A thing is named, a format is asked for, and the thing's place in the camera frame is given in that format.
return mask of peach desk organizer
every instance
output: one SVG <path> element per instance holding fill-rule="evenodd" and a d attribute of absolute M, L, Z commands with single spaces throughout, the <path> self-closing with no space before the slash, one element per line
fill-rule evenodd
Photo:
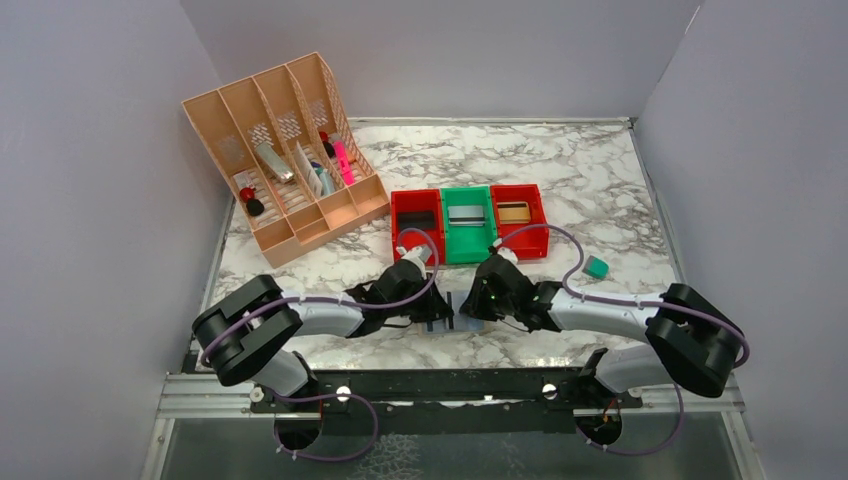
<path fill-rule="evenodd" d="M 389 212 L 380 177 L 353 140 L 333 73 L 317 53 L 241 79 L 183 102 L 191 124 L 244 210 L 233 176 L 247 172 L 265 211 L 244 214 L 262 254 L 279 267 Z M 345 182 L 327 157 L 318 131 L 337 133 L 350 172 Z M 267 142 L 294 172 L 283 181 L 256 153 Z M 310 162 L 330 174 L 335 193 L 317 197 L 292 151 L 300 144 Z"/>

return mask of mesh panel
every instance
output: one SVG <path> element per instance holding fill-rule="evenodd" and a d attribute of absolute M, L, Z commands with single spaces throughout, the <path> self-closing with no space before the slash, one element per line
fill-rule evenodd
<path fill-rule="evenodd" d="M 309 113 L 312 114 L 312 119 L 315 121 L 315 126 L 320 127 L 327 124 L 327 108 L 324 106 L 324 100 L 320 98 L 309 104 Z"/>
<path fill-rule="evenodd" d="M 280 125 L 283 138 L 286 140 L 291 140 L 303 133 L 303 130 L 300 129 L 300 122 L 297 121 L 297 115 L 295 115 L 294 110 L 289 110 L 288 112 L 278 116 L 277 123 Z"/>
<path fill-rule="evenodd" d="M 264 142 L 268 142 L 272 146 L 274 145 L 274 137 L 271 135 L 268 126 L 264 123 L 254 125 L 248 130 L 248 133 L 250 134 L 250 143 L 253 144 L 254 148 Z"/>
<path fill-rule="evenodd" d="M 321 63 L 321 74 L 324 76 L 324 85 L 327 86 L 327 96 L 330 99 L 330 109 L 333 112 L 333 118 L 336 120 L 336 128 L 338 128 L 339 136 L 342 137 L 345 147 L 348 150 L 350 160 L 356 162 L 364 175 L 371 175 L 373 170 L 365 161 L 365 157 L 356 146 L 353 140 L 353 132 L 350 131 L 350 125 L 347 123 L 344 108 L 342 107 L 342 99 L 339 97 L 339 92 L 336 89 L 336 80 L 333 78 L 333 73 L 327 68 L 325 63 Z"/>

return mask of screw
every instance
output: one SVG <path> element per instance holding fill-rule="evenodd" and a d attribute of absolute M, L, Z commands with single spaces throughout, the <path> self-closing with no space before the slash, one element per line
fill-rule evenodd
<path fill-rule="evenodd" d="M 259 403 L 263 398 L 265 398 L 265 391 L 262 390 L 262 387 L 257 385 L 250 390 L 250 395 L 248 395 L 248 397 L 250 397 L 251 402 Z"/>
<path fill-rule="evenodd" d="M 338 395 L 345 395 L 345 394 L 349 394 L 349 393 L 350 393 L 350 388 L 347 387 L 346 385 L 342 385 L 341 387 L 336 389 L 336 394 L 338 394 Z M 350 397 L 340 396 L 340 397 L 338 397 L 338 400 L 342 403 L 345 403 L 346 401 L 350 400 Z"/>
<path fill-rule="evenodd" d="M 545 386 L 542 387 L 542 395 L 548 400 L 553 400 L 556 398 L 557 389 L 556 386 L 552 383 L 546 383 Z"/>

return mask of red container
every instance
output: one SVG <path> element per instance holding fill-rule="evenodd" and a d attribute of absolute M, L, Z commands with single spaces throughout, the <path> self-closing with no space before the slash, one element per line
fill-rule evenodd
<path fill-rule="evenodd" d="M 398 233 L 401 228 L 398 226 L 398 214 L 415 213 L 415 212 L 431 212 L 433 214 L 434 228 L 422 228 L 430 238 L 436 243 L 436 248 L 439 250 L 439 264 L 445 264 L 445 224 L 442 219 L 442 197 L 438 190 L 407 190 L 392 192 L 392 250 L 394 250 L 394 258 L 397 261 L 400 254 L 396 248 Z M 427 241 L 417 233 L 409 233 L 403 237 L 403 247 L 410 250 L 418 245 L 426 245 Z M 427 260 L 427 265 L 433 265 L 434 258 L 431 256 Z"/>
<path fill-rule="evenodd" d="M 534 223 L 548 223 L 545 220 L 545 210 L 542 208 L 542 197 L 539 195 L 537 185 L 492 185 L 492 207 L 495 210 L 495 221 L 498 226 L 498 237 L 506 235 Z M 528 224 L 501 225 L 498 216 L 498 203 L 526 202 L 530 209 L 530 222 Z M 544 258 L 548 256 L 548 238 L 550 232 L 547 228 L 536 228 L 511 238 L 504 246 L 515 252 L 520 260 L 532 258 Z"/>

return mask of marble surface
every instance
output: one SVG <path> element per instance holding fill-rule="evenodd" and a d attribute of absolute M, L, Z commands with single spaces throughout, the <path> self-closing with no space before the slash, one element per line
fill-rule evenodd
<path fill-rule="evenodd" d="M 573 232 L 587 255 L 610 265 L 603 281 L 575 285 L 648 293 L 674 280 L 628 130 L 620 125 L 360 126 L 357 144 L 388 191 L 536 183 L 550 223 Z M 559 279 L 577 259 L 556 235 L 546 259 L 520 264 L 534 281 Z M 280 268 L 265 261 L 241 209 L 227 232 L 212 302 L 260 273 L 284 289 L 338 292 L 376 278 L 392 262 L 389 216 L 343 235 Z M 474 266 L 439 272 L 442 292 L 467 290 Z M 415 327 L 368 337 L 294 338 L 287 350 L 313 368 L 468 368 L 580 365 L 593 350 L 628 342 L 600 333 L 519 332 L 502 322 L 479 334 L 423 336 Z"/>

